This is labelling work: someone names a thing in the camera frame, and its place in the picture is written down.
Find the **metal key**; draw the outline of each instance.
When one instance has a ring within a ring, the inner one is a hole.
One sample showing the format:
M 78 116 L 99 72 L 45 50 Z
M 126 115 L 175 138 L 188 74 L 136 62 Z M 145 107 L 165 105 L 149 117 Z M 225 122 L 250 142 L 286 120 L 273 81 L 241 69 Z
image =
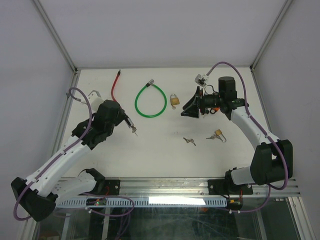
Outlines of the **metal key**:
M 193 140 L 192 138 L 191 139 L 186 139 L 185 137 L 183 137 L 183 139 L 185 140 L 185 142 L 188 144 L 188 143 L 192 143 L 193 145 L 196 146 L 195 144 L 195 140 Z
M 211 137 L 207 137 L 206 139 L 216 139 L 217 135 L 213 134 Z
M 183 139 L 186 141 L 187 144 L 190 143 L 189 139 L 186 139 L 185 137 Z
M 192 143 L 193 145 L 197 146 L 197 145 L 195 144 L 195 140 L 193 140 L 192 138 L 190 139 L 190 143 Z

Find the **brass padlock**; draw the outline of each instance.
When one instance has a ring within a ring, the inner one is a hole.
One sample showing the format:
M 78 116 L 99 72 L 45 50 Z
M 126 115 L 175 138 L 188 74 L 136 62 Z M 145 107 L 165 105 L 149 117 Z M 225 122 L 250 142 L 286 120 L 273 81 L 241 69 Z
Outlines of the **brass padlock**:
M 179 98 L 177 97 L 177 95 L 175 95 L 175 94 L 170 95 L 170 104 L 172 106 L 172 109 L 176 109 L 175 105 L 180 104 L 180 101 L 179 101 Z

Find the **glass panel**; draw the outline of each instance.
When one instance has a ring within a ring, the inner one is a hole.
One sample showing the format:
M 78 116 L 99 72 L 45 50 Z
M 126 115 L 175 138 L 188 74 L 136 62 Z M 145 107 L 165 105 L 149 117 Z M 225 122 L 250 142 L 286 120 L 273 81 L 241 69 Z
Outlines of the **glass panel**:
M 246 209 L 263 198 L 245 198 Z M 127 208 L 95 208 L 122 214 Z M 261 211 L 229 214 L 205 207 L 136 207 L 124 217 L 88 214 L 84 209 L 56 209 L 38 224 L 37 240 L 299 240 L 285 199 L 271 198 Z

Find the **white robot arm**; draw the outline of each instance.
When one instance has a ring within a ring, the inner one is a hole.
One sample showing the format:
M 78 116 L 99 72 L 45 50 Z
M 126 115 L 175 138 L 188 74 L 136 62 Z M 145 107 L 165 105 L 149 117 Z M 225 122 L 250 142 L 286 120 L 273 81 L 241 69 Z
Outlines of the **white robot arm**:
M 265 131 L 254 116 L 248 115 L 249 105 L 244 99 L 237 98 L 233 77 L 220 77 L 219 92 L 214 91 L 213 94 L 204 94 L 203 89 L 198 86 L 194 96 L 183 106 L 181 116 L 199 118 L 200 113 L 208 114 L 208 109 L 213 108 L 220 108 L 221 112 L 242 130 L 255 149 L 250 166 L 239 169 L 235 167 L 227 171 L 224 181 L 213 186 L 214 189 L 222 194 L 239 194 L 240 189 L 247 184 L 264 185 L 292 177 L 292 144 L 288 140 L 280 140 L 270 131 Z
M 106 140 L 114 127 L 125 121 L 130 128 L 133 122 L 121 106 L 105 100 L 92 114 L 93 119 L 80 122 L 71 137 L 43 166 L 25 179 L 17 177 L 11 187 L 17 203 L 36 220 L 41 221 L 51 214 L 56 204 L 82 193 L 101 194 L 105 177 L 94 168 L 86 169 L 76 178 L 58 182 L 81 157 Z

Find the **green coiled cable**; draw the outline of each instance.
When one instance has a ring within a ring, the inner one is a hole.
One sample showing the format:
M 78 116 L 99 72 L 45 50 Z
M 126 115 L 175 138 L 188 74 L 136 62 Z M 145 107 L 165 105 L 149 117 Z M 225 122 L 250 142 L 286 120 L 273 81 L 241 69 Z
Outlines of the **green coiled cable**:
M 164 91 L 161 90 L 160 87 L 158 87 L 157 85 L 153 84 L 153 80 L 149 81 L 138 93 L 138 95 L 135 97 L 135 101 L 134 101 L 134 107 L 135 107 L 135 110 L 137 111 L 138 114 L 140 114 L 142 117 L 145 117 L 145 118 L 155 118 L 159 115 L 161 115 L 165 110 L 166 110 L 166 107 L 167 107 L 167 97 L 164 93 Z M 141 93 L 149 86 L 154 86 L 163 96 L 164 98 L 164 106 L 162 108 L 162 110 L 160 112 L 158 112 L 157 114 L 154 114 L 154 115 L 146 115 L 144 113 L 142 113 L 139 108 L 138 108 L 138 99 L 141 95 Z

